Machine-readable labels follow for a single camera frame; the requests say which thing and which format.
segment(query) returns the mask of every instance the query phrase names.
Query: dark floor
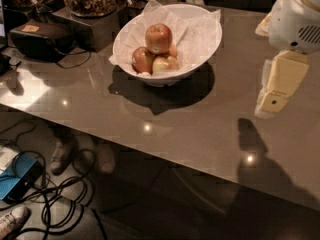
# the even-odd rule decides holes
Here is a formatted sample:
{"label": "dark floor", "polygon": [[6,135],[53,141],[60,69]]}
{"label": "dark floor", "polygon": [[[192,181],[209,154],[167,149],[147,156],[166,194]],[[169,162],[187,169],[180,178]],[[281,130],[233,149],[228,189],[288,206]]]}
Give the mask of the dark floor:
{"label": "dark floor", "polygon": [[[36,129],[20,137],[21,147],[41,152],[48,161],[55,139],[43,120],[0,106],[0,132],[23,118],[31,119]],[[20,125],[5,135],[16,136],[25,127]],[[77,139],[80,146],[91,148],[88,136],[79,133]],[[51,175],[51,179],[59,184],[74,173],[70,165],[63,175]],[[80,223],[64,235],[48,239],[104,239],[92,209],[98,212],[109,240],[320,239],[318,211],[124,147],[117,156],[112,176],[92,172],[89,179],[93,184],[88,185],[87,192],[90,196],[91,191],[93,198],[90,203],[89,197],[81,201],[88,205]],[[54,219],[68,213],[69,199],[74,199],[79,189],[73,186],[61,193],[64,198],[53,207]],[[40,220],[43,205],[31,201],[26,205],[32,209],[32,216],[25,228],[43,228]],[[37,240],[42,235],[27,233],[18,239]]]}

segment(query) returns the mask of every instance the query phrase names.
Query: red apple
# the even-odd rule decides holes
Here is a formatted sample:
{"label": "red apple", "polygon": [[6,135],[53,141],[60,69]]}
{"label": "red apple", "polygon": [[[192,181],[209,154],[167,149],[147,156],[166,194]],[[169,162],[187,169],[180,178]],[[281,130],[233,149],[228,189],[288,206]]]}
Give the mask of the red apple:
{"label": "red apple", "polygon": [[154,54],[164,54],[169,51],[172,43],[171,29],[162,23],[151,25],[145,34],[146,46]]}
{"label": "red apple", "polygon": [[152,74],[152,64],[155,55],[145,46],[140,46],[132,53],[132,66],[138,73],[148,72]]}
{"label": "red apple", "polygon": [[179,70],[179,61],[177,58],[169,55],[159,55],[155,58],[152,65],[152,73],[168,72],[171,70]]}

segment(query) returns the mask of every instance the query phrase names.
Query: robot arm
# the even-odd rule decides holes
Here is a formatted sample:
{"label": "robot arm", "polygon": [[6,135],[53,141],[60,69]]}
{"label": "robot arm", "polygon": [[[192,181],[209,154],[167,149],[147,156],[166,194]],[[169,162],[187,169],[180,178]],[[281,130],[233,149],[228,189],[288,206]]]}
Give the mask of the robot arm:
{"label": "robot arm", "polygon": [[308,72],[308,54],[320,50],[320,0],[277,0],[256,33],[280,50],[264,65],[255,115],[266,119],[285,107]]}

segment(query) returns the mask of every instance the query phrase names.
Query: cable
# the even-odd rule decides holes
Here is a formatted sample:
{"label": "cable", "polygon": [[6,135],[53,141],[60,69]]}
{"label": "cable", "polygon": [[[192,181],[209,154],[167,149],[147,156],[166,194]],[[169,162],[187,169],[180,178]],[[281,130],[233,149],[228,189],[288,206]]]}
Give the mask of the cable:
{"label": "cable", "polygon": [[[17,123],[13,124],[12,126],[0,131],[0,134],[3,134],[5,132],[11,130],[12,128],[14,128],[18,124],[20,124],[21,122],[24,122],[24,120],[20,120]],[[35,125],[33,124],[32,127],[30,129],[28,129],[27,131],[19,133],[15,137],[15,141],[18,141],[19,137],[21,137],[23,134],[29,133],[29,132],[33,131],[34,129],[35,129]],[[9,143],[16,145],[15,141],[8,140],[5,138],[2,140],[0,139],[0,143],[1,142],[4,143],[3,147],[1,147],[1,148],[3,149],[5,146],[9,145]],[[79,153],[83,153],[83,152],[90,152],[92,154],[92,156],[95,158],[94,152],[92,150],[82,149],[79,151]],[[9,204],[8,206],[6,206],[4,208],[0,208],[0,211],[10,209],[16,205],[19,205],[19,204],[25,202],[25,201],[44,203],[44,207],[43,207],[43,210],[41,213],[41,221],[42,221],[43,225],[45,226],[45,229],[40,229],[40,228],[35,228],[35,227],[25,228],[25,229],[21,230],[20,232],[18,232],[17,234],[15,233],[15,237],[22,235],[24,233],[27,233],[27,232],[41,232],[41,233],[43,233],[42,239],[45,240],[45,239],[47,239],[48,235],[64,235],[64,234],[70,232],[79,224],[79,222],[81,221],[81,219],[84,215],[84,205],[82,205],[82,204],[79,204],[80,213],[79,213],[76,221],[74,223],[72,223],[67,228],[64,228],[62,230],[59,230],[59,229],[61,229],[62,227],[66,227],[71,222],[71,220],[75,216],[77,202],[81,202],[86,197],[86,194],[88,192],[88,184],[87,184],[87,182],[85,182],[85,179],[88,176],[88,174],[92,171],[94,164],[95,164],[95,159],[93,159],[93,162],[90,165],[90,167],[84,172],[82,172],[79,168],[77,168],[75,166],[75,164],[73,164],[75,171],[77,171],[80,174],[80,176],[70,177],[70,178],[64,180],[63,182],[61,182],[60,185],[55,185],[51,181],[50,177],[49,176],[47,177],[46,160],[43,157],[43,155],[40,154],[39,152],[36,152],[36,151],[24,150],[24,151],[20,151],[11,161],[12,175],[0,175],[0,180],[5,180],[7,178],[21,178],[17,173],[16,167],[17,167],[17,163],[18,163],[19,159],[25,154],[34,155],[43,167],[43,171],[41,174],[40,186],[37,186],[33,182],[27,181],[26,185],[33,188],[34,191],[32,193],[30,193],[29,195],[24,196],[21,199],[18,199],[18,200],[10,199],[12,204]],[[79,195],[75,198],[75,200],[70,200],[69,211],[67,212],[66,216],[64,218],[62,218],[61,221],[59,221],[58,223],[52,224],[52,221],[51,221],[52,206],[62,198],[61,193],[66,187],[69,187],[69,186],[76,184],[76,183],[82,184],[82,189],[81,189]],[[43,201],[42,202],[36,201],[41,196],[43,197]],[[93,199],[93,193],[90,196],[87,205],[91,202],[92,199]],[[105,237],[106,234],[104,232],[104,229],[101,226],[100,226],[100,229],[101,229],[103,236]]]}
{"label": "cable", "polygon": [[64,53],[61,53],[58,49],[57,49],[57,52],[60,54],[60,55],[78,55],[78,54],[82,54],[82,53],[89,53],[88,57],[81,63],[77,64],[77,65],[74,65],[74,66],[71,66],[71,67],[65,67],[63,65],[61,65],[59,62],[56,62],[56,65],[59,66],[60,68],[63,68],[63,69],[71,69],[71,68],[76,68],[76,67],[79,67],[81,65],[83,65],[84,63],[86,63],[90,58],[91,58],[91,51],[83,51],[83,52],[79,52],[79,53],[71,53],[71,54],[64,54]]}
{"label": "cable", "polygon": [[101,231],[101,233],[102,233],[103,239],[104,239],[104,240],[108,240],[106,231],[104,230],[104,227],[103,227],[103,225],[102,225],[102,223],[101,223],[101,220],[100,220],[100,217],[99,217],[97,211],[94,210],[94,209],[91,209],[91,211],[92,211],[94,217],[96,218],[96,220],[97,220],[97,222],[98,222],[98,226],[99,226],[100,231]]}

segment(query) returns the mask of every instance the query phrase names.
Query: gray tabletop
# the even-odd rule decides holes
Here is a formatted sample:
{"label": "gray tabletop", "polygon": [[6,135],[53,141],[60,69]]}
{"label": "gray tabletop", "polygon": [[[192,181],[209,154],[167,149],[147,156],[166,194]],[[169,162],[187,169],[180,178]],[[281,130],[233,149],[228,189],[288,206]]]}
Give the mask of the gray tabletop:
{"label": "gray tabletop", "polygon": [[[262,66],[278,51],[254,33],[264,14],[225,8],[221,14],[217,52],[171,87],[148,86],[113,66],[112,44],[72,69],[8,49],[12,62],[22,64],[16,81],[0,85],[0,102],[320,210],[319,56],[310,56],[311,70],[287,107],[258,119]],[[62,63],[76,65],[86,56]]]}

